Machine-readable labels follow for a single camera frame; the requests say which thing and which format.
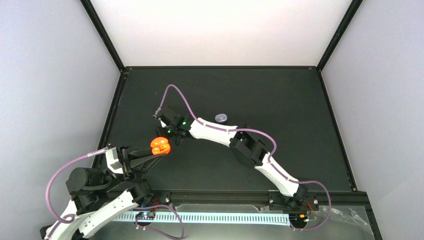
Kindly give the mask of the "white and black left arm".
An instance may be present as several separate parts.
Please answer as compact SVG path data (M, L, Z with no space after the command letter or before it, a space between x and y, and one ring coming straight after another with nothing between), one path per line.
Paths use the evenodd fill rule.
M40 229L43 240L88 240L122 213L155 203L144 174L166 154L110 146L87 154L97 155L105 156L106 167L71 171L66 181L70 200L55 223Z

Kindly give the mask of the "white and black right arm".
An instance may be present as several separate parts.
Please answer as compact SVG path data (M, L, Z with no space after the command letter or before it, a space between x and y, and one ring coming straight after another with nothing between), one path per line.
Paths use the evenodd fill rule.
M288 208L298 210L305 203L308 189L301 186L299 180L283 169L266 150L259 131L212 123L200 117L162 115L158 119L164 134L208 140L229 147L241 165L259 171L277 187Z

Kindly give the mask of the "lavender earbud charging case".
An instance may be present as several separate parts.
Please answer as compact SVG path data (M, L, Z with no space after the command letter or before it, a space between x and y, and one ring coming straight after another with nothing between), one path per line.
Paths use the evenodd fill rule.
M228 116L225 113L219 113L214 117L214 120L218 124L223 124L228 121Z

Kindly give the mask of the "orange round bottle cap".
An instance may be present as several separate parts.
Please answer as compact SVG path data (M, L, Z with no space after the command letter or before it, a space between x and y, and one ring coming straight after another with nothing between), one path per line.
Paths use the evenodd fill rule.
M168 154L171 151L169 140L163 136L156 137L150 143L153 155Z

